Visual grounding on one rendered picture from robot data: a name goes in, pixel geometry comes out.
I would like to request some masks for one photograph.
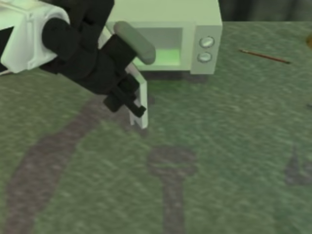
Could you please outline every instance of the silver knob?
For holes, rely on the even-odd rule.
[[[197,60],[201,63],[209,62],[212,59],[212,55],[208,52],[201,53],[197,56]]]
[[[206,37],[206,38],[202,38],[200,39],[199,41],[199,45],[202,47],[202,48],[209,48],[209,47],[212,47],[215,43],[215,39],[212,38],[212,37]]]

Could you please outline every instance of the microwave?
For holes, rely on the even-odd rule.
[[[126,21],[156,48],[156,60],[140,71],[190,71],[213,74],[222,34],[218,0],[116,0],[106,23],[114,33]]]

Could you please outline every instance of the green floor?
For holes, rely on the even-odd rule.
[[[163,233],[161,182],[146,167],[159,146],[190,149],[198,160],[183,186],[187,234],[311,233],[312,185],[288,186],[283,173],[294,144],[300,156],[312,156],[312,110],[305,107],[312,102],[312,51],[304,44],[310,24],[225,23],[208,82],[149,82],[155,104],[146,134],[107,115],[79,140],[32,234]],[[293,63],[240,54],[241,46]],[[0,78],[0,228],[8,213],[5,188],[25,152],[62,131],[90,99],[39,70]],[[87,121],[93,120],[77,121],[72,134]],[[42,167],[58,164],[53,157],[62,153]],[[30,178],[46,176],[33,170]]]

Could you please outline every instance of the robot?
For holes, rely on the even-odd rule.
[[[138,57],[152,64],[156,51],[138,31],[121,21],[102,48],[98,39],[114,0],[0,0],[0,73],[40,69],[62,74],[117,112],[125,105],[136,117],[138,81],[125,69]]]

